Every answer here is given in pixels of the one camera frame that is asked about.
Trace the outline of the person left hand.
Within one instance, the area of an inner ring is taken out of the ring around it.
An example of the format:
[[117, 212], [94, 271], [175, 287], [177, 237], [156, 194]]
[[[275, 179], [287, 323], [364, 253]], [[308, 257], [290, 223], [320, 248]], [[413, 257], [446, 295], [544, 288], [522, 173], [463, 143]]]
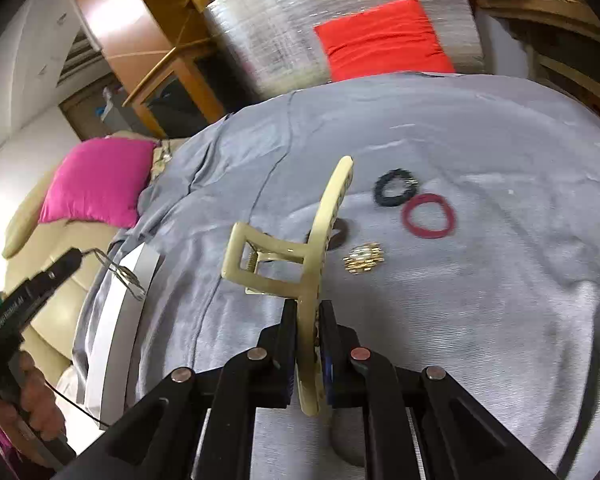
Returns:
[[[44, 441], [53, 441], [65, 431], [65, 419], [56, 404], [53, 391], [46, 386], [43, 373], [28, 352], [20, 351], [18, 365], [23, 374], [19, 406], [29, 414], [29, 426]], [[12, 404], [0, 399], [0, 428], [17, 452], [38, 466], [48, 463], [38, 446], [24, 433], [23, 420]]]

